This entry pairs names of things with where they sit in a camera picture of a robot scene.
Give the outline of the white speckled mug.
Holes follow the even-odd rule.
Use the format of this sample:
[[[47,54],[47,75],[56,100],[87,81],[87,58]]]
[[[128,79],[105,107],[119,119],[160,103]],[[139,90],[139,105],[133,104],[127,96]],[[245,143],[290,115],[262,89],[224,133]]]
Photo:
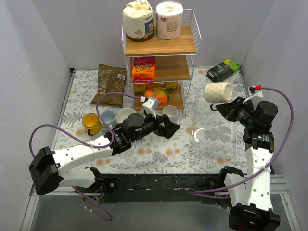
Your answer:
[[[172,105],[167,105],[166,107],[164,107],[163,114],[166,114],[169,120],[173,123],[177,123],[179,119],[179,112],[177,108]]]

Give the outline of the pale green mug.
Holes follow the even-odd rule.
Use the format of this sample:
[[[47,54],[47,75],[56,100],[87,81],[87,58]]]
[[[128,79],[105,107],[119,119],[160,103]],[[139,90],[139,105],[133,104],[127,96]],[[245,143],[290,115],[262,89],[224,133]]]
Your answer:
[[[146,117],[144,109],[141,109],[141,110],[140,110],[140,114],[141,114],[144,118]]]

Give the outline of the cream mug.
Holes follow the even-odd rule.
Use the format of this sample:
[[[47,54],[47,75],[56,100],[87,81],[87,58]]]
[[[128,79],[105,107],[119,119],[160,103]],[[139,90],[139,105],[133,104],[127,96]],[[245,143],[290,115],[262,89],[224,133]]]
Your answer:
[[[210,103],[210,109],[216,111],[213,105],[216,103],[226,103],[232,98],[233,89],[227,82],[209,83],[205,87],[204,97]]]

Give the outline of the dark red mug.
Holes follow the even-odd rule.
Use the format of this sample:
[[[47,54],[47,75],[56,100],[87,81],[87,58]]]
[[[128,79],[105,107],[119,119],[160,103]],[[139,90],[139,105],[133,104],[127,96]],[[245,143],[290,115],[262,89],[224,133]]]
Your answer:
[[[125,119],[129,117],[132,113],[136,113],[136,111],[132,108],[123,108],[116,115],[117,124],[121,124]]]

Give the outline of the grey mug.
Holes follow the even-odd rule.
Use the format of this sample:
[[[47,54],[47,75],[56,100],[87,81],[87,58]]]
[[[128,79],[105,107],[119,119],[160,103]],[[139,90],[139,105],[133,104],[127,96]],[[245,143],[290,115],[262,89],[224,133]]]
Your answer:
[[[114,128],[116,125],[116,115],[112,110],[104,110],[101,112],[100,116],[109,128]]]

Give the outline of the yellow mug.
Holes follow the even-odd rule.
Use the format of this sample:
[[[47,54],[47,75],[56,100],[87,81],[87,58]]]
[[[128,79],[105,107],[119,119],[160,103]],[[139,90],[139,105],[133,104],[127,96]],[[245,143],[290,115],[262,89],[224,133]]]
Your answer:
[[[88,113],[82,118],[82,125],[87,129],[87,134],[93,136],[102,129],[100,119],[96,113]]]

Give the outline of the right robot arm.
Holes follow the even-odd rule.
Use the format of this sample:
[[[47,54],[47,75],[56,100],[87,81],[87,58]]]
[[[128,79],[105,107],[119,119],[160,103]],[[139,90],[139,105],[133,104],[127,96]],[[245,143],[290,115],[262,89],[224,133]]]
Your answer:
[[[234,101],[212,106],[230,122],[244,126],[243,141],[247,158],[247,182],[235,186],[229,174],[218,178],[218,187],[229,191],[232,208],[229,228],[236,231],[274,231],[281,218],[273,211],[270,198],[270,160],[274,152],[274,136],[270,131],[278,107],[269,101],[253,106],[251,100],[238,97]]]

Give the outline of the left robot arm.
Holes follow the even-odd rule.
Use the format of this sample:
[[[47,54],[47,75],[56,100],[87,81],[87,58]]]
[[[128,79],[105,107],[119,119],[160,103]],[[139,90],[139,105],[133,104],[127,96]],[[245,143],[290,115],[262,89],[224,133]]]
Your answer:
[[[46,195],[58,187],[74,186],[98,192],[104,185],[102,174],[93,168],[79,169],[78,166],[120,154],[150,133],[169,139],[179,129],[180,125],[171,122],[167,115],[132,113],[111,132],[91,142],[54,151],[41,148],[29,166],[36,193]]]

